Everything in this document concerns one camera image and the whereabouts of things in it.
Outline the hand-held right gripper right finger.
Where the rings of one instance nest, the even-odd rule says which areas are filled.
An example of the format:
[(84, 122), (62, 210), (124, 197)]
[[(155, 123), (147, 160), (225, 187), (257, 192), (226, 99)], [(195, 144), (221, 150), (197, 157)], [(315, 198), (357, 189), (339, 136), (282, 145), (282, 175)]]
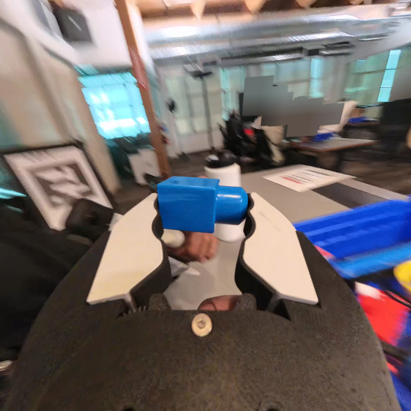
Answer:
[(254, 297), (261, 311), (278, 301), (311, 306), (319, 302), (295, 227), (254, 192), (248, 195), (234, 280), (242, 294)]

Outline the black wall panel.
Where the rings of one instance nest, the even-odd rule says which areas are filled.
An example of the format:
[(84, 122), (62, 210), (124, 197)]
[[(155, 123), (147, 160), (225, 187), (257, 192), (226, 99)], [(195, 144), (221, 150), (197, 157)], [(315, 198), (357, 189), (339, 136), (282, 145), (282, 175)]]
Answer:
[(52, 3), (52, 11), (61, 34), (70, 44), (91, 44), (92, 36), (85, 16), (77, 9)]

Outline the person's left hand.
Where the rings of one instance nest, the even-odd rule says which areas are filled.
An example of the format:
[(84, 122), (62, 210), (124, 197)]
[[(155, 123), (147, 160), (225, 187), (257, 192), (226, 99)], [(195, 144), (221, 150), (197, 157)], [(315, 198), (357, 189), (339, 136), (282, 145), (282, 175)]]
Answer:
[(169, 256), (184, 263), (204, 263), (214, 258), (219, 241), (214, 234), (183, 231), (184, 241), (178, 248), (167, 247)]

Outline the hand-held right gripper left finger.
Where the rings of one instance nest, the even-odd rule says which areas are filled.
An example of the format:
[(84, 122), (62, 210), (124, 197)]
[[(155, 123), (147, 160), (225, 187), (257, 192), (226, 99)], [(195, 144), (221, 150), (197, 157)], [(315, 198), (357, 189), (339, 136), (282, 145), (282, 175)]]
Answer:
[(172, 282), (162, 235), (157, 194), (150, 194), (111, 230), (86, 302), (122, 300), (130, 310), (147, 309)]

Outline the wooden office desk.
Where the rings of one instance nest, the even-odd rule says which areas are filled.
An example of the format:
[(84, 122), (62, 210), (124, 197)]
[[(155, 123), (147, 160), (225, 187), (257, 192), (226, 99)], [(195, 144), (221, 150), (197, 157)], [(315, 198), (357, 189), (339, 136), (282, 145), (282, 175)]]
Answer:
[(376, 140), (335, 137), (329, 140), (319, 142), (292, 142), (290, 144), (290, 147), (294, 150), (312, 153), (313, 155), (335, 153), (337, 156), (337, 160), (332, 170), (336, 172), (341, 172), (344, 163), (345, 153), (365, 147), (370, 147), (373, 146), (375, 143), (377, 143)]

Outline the white water bottle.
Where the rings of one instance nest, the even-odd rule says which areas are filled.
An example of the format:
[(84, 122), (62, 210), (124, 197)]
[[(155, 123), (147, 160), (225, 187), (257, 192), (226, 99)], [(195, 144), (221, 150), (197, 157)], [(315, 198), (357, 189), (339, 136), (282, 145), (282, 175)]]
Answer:
[[(219, 179), (223, 186), (240, 187), (241, 168), (237, 158), (229, 151), (220, 151), (209, 154), (205, 158), (204, 175), (208, 178)], [(244, 238), (244, 223), (239, 225), (217, 223), (214, 226), (214, 235), (226, 243), (237, 242)]]

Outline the wooden post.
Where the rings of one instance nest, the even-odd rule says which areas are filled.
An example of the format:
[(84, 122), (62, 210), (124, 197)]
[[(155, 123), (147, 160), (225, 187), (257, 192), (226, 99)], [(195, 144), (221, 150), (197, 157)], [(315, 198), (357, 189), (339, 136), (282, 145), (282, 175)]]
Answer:
[(131, 18), (133, 2), (126, 0), (116, 0), (115, 4), (118, 15), (120, 17), (128, 52), (130, 55), (133, 75), (137, 81), (137, 86), (141, 94), (142, 103), (150, 126), (151, 145), (155, 150), (161, 175), (166, 179), (171, 176), (171, 168), (167, 157), (167, 151), (163, 145), (162, 135), (155, 114), (146, 65), (143, 62), (140, 54), (141, 50), (138, 36), (134, 29)]

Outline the black floor lamp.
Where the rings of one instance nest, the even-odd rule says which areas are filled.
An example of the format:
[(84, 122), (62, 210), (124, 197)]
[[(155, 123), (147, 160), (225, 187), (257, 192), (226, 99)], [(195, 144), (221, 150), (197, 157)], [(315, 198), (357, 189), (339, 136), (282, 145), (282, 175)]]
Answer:
[(185, 66), (188, 107), (194, 131), (206, 138), (207, 149), (217, 148), (213, 132), (222, 118), (222, 96), (219, 74), (197, 64)]

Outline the blue plastic block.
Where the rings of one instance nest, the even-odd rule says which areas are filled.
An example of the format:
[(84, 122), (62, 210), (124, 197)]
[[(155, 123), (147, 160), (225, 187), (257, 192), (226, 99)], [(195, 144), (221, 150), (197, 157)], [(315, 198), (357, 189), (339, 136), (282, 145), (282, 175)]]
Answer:
[(173, 176), (157, 185), (165, 229), (213, 233), (216, 224), (239, 225), (247, 215), (248, 194), (219, 179)]

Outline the printed paper sheet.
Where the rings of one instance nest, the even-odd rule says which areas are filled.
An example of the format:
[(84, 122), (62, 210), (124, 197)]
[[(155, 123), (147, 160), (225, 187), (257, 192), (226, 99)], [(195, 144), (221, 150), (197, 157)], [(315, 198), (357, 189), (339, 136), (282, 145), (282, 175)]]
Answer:
[(312, 191), (353, 178), (354, 176), (344, 173), (305, 165), (285, 167), (264, 176), (265, 180), (295, 192)]

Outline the white recycling bin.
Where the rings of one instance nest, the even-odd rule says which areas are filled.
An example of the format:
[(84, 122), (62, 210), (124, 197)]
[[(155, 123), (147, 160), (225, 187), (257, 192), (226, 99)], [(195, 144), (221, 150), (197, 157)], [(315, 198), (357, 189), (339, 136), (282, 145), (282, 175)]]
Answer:
[(154, 149), (146, 147), (135, 153), (127, 154), (134, 181), (138, 185), (147, 185), (146, 175), (161, 177), (161, 171)]

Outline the silver ventilation duct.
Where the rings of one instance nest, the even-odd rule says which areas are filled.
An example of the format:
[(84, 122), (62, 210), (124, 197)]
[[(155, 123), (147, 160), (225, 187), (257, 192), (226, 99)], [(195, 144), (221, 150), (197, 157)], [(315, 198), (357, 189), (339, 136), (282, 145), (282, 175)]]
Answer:
[(262, 54), (268, 50), (297, 49), (306, 44), (356, 43), (382, 40), (410, 23), (410, 11), (371, 18), (352, 12), (308, 15), (262, 15), (256, 18), (219, 20), (205, 25), (178, 24), (155, 30), (146, 28), (153, 60), (185, 59), (205, 55)]

